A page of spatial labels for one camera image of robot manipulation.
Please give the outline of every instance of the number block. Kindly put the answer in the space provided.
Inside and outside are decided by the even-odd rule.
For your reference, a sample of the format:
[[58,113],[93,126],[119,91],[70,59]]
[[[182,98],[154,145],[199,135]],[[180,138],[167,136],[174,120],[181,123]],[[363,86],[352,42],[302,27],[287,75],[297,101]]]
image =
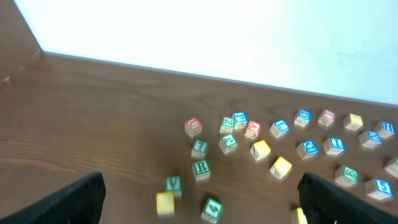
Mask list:
[[192,118],[189,121],[185,122],[185,132],[191,138],[197,136],[201,133],[202,125],[200,121],[196,118]]
[[386,180],[374,178],[365,183],[365,189],[369,197],[380,202],[392,199],[394,196],[391,184]]
[[340,138],[328,138],[323,142],[323,148],[329,156],[338,157],[345,151],[343,140]]
[[196,159],[203,159],[206,156],[209,144],[205,141],[197,139],[193,144],[191,157]]
[[203,208],[201,218],[210,223],[217,223],[223,214],[223,210],[224,206],[222,203],[209,198]]
[[234,138],[232,134],[221,137],[219,142],[220,148],[224,154],[235,151],[236,146],[238,146],[238,141]]
[[335,172],[335,182],[342,187],[354,187],[358,184],[358,172],[348,166],[341,166]]
[[398,157],[391,159],[384,169],[395,178],[398,178]]
[[307,218],[305,218],[303,209],[301,207],[293,210],[290,213],[292,217],[292,224],[307,224]]
[[156,210],[158,215],[174,214],[174,194],[162,192],[156,194]]
[[343,124],[345,129],[349,131],[358,131],[363,127],[362,117],[360,115],[350,113],[343,120]]
[[302,142],[297,146],[296,150],[302,159],[309,159],[319,153],[317,146],[312,140]]
[[379,134],[374,131],[365,131],[359,136],[359,141],[363,147],[368,149],[374,149],[382,144]]
[[318,124],[325,128],[330,128],[330,126],[335,122],[336,115],[329,111],[323,110],[321,115],[318,118]]
[[290,171],[292,171],[292,167],[293,165],[289,161],[280,156],[274,165],[269,169],[269,172],[271,172],[271,174],[279,180],[282,180],[287,177]]
[[250,148],[250,153],[253,155],[256,161],[261,161],[270,156],[271,148],[264,140],[262,140],[253,144],[253,146]]

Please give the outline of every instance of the block face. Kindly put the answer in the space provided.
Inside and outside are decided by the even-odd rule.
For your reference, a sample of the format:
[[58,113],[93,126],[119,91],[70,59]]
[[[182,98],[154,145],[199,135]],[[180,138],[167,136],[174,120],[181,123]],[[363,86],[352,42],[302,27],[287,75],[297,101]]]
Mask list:
[[156,210],[159,215],[174,213],[174,194],[172,192],[157,193]]

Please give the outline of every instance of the white wall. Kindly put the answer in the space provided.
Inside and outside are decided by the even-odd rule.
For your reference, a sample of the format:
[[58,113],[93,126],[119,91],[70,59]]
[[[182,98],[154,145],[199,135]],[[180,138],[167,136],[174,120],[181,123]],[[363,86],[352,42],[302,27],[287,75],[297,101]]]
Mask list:
[[49,52],[398,105],[397,0],[16,0]]

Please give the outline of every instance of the wooden table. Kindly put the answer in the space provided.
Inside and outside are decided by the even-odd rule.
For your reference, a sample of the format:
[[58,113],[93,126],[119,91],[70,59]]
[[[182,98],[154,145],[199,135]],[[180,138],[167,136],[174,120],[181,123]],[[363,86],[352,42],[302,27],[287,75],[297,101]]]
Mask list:
[[[332,181],[342,164],[361,173],[352,194],[398,215],[397,199],[369,200],[363,184],[379,177],[398,192],[383,169],[398,156],[397,138],[374,152],[363,151],[357,135],[344,132],[342,125],[348,113],[362,115],[365,129],[381,119],[398,124],[397,108],[57,56],[38,57],[19,70],[11,84],[2,86],[0,104],[0,217],[99,170],[107,187],[102,224],[202,223],[200,203],[206,194],[224,203],[221,223],[290,223],[303,173]],[[299,108],[314,118],[328,108],[337,114],[336,124],[327,131],[313,120],[308,129],[292,128],[275,141],[272,122],[283,118],[293,124]],[[225,157],[219,149],[222,116],[240,110],[264,126],[260,139],[272,149],[266,162],[254,162],[249,153],[254,141],[243,133],[236,133],[234,154]],[[202,184],[193,179],[193,141],[184,133],[184,122],[193,116],[202,121],[201,137],[210,143],[206,158],[212,174]],[[313,161],[299,158],[299,142],[312,139],[322,148],[329,136],[343,138],[345,155],[333,159],[322,149]],[[293,164],[282,183],[268,171],[277,156]],[[159,220],[155,195],[172,174],[182,176],[183,196],[174,218]]]

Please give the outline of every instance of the toy block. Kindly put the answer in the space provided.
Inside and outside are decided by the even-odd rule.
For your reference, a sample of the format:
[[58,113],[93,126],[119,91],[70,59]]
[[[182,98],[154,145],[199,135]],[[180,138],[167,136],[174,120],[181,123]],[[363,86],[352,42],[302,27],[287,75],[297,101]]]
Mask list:
[[311,121],[311,112],[306,111],[305,109],[299,109],[295,118],[294,118],[294,125],[297,125],[301,128],[307,127]]
[[210,166],[205,159],[194,162],[192,165],[192,171],[196,181],[205,180],[209,178],[211,174]]
[[302,142],[297,146],[296,150],[302,159],[309,159],[319,153],[317,146],[311,140]]
[[345,151],[343,140],[340,138],[328,138],[323,142],[323,148],[329,156],[340,156]]
[[220,133],[229,134],[232,133],[235,127],[235,120],[233,118],[223,117],[221,121]]
[[235,122],[234,129],[243,129],[248,123],[248,117],[244,112],[235,112],[232,114],[232,118]]
[[292,224],[307,224],[307,218],[305,218],[303,209],[301,207],[293,210],[290,213],[292,217]]
[[249,139],[256,139],[261,131],[261,124],[254,121],[249,121],[248,127],[244,133],[244,136]]
[[279,180],[282,180],[290,173],[292,166],[293,165],[289,161],[280,156],[274,165],[269,169],[269,172],[271,172],[271,174]]
[[224,154],[227,154],[236,149],[236,146],[238,146],[238,141],[234,138],[232,134],[228,134],[221,137],[219,145]]
[[398,177],[398,157],[391,159],[384,169],[395,178]]
[[343,124],[345,129],[349,131],[358,131],[363,127],[362,117],[360,115],[356,115],[350,113],[344,120]]
[[266,159],[271,154],[271,149],[268,144],[262,140],[253,144],[250,148],[250,153],[253,155],[256,161]]
[[368,149],[374,149],[382,144],[378,133],[374,131],[365,131],[359,136],[361,145]]
[[182,194],[181,176],[167,177],[165,191],[172,192],[176,197],[181,196]]
[[202,159],[205,157],[209,144],[205,141],[197,139],[193,144],[191,157],[196,159]]
[[318,118],[318,124],[320,126],[329,128],[335,122],[336,115],[329,111],[323,110],[321,115]]
[[222,203],[209,198],[203,208],[201,218],[210,223],[217,223],[223,214],[223,210],[224,206]]
[[191,137],[195,137],[196,135],[201,133],[202,124],[196,118],[192,118],[189,121],[185,122],[185,132]]
[[391,184],[386,180],[374,178],[365,183],[365,189],[369,197],[382,202],[394,196]]
[[162,192],[156,194],[156,210],[158,215],[174,214],[174,194]]
[[358,172],[348,166],[341,166],[335,171],[335,182],[342,187],[354,187],[358,184]]
[[283,120],[275,121],[269,131],[275,138],[280,138],[289,132],[289,125]]
[[393,137],[396,133],[396,129],[393,124],[380,121],[375,127],[374,130],[380,135],[382,139],[389,139]]

